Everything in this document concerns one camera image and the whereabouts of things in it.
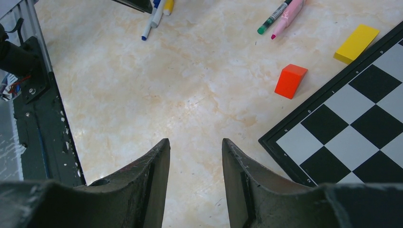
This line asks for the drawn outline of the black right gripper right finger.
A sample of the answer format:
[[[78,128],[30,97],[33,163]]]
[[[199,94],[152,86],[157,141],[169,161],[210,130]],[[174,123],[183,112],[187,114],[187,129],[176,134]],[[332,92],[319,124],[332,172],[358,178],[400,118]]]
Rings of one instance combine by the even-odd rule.
[[[232,228],[400,228],[401,184],[322,184],[288,180],[222,140]]]

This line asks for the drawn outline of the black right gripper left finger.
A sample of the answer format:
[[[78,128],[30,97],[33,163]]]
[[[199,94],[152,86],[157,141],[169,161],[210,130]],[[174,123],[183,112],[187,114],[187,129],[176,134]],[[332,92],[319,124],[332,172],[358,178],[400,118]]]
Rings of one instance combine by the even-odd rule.
[[[86,186],[55,180],[3,181],[3,228],[160,228],[163,223],[170,142]]]

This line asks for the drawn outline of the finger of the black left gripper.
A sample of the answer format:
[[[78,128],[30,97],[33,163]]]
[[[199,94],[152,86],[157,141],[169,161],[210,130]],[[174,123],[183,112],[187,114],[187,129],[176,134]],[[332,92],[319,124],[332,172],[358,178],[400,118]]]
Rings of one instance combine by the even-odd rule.
[[[128,6],[132,9],[149,14],[151,14],[153,10],[153,6],[150,0],[113,0],[113,1]]]

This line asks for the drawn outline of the blue cap white marker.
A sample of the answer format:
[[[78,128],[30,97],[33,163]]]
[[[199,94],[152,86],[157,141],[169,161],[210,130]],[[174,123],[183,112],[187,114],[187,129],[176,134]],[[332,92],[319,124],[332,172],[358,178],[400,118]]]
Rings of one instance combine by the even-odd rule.
[[[152,13],[151,13],[151,15],[150,15],[150,17],[148,19],[146,27],[145,27],[145,29],[143,31],[142,36],[141,36],[142,41],[146,41],[147,38],[148,38],[148,35],[150,33],[150,30],[151,30],[151,23],[152,23],[152,20],[154,18],[154,15],[155,15],[155,13],[157,11],[157,8],[158,8],[158,6],[160,4],[160,0],[153,0],[153,4],[154,4],[154,7],[153,7],[153,10],[152,10]]]

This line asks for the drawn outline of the grey cap white marker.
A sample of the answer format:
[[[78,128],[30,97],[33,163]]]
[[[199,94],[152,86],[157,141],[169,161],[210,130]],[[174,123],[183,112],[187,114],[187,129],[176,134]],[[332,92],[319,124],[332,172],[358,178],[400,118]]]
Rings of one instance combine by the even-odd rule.
[[[159,23],[161,21],[162,15],[163,15],[163,10],[164,10],[165,4],[166,4],[166,0],[159,1],[158,7],[156,8],[154,17],[151,22],[152,28],[157,28],[159,26]]]

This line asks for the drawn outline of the yellow cap white marker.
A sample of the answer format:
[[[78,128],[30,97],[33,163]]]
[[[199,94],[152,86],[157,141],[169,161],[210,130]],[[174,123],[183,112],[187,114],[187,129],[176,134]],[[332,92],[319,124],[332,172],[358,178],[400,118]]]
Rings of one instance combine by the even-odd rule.
[[[166,0],[164,9],[163,9],[163,15],[165,16],[170,16],[174,7],[174,0]]]

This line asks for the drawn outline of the green thin pen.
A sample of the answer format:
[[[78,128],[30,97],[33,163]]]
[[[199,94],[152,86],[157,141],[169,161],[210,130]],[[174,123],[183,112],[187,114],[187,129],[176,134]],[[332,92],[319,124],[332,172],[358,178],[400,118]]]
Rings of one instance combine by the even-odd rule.
[[[257,29],[257,33],[263,35],[266,30],[279,18],[279,16],[284,12],[284,10],[289,6],[292,0],[284,1],[268,19]]]

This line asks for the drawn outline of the pink translucent pen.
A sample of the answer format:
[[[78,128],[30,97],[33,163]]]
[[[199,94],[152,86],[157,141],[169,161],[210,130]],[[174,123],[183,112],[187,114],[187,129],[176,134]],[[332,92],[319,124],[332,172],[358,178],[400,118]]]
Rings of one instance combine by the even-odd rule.
[[[281,15],[280,22],[274,29],[271,39],[275,39],[279,36],[287,27],[290,26],[295,17],[302,10],[305,5],[305,0],[292,0],[288,6],[285,8],[283,14]]]

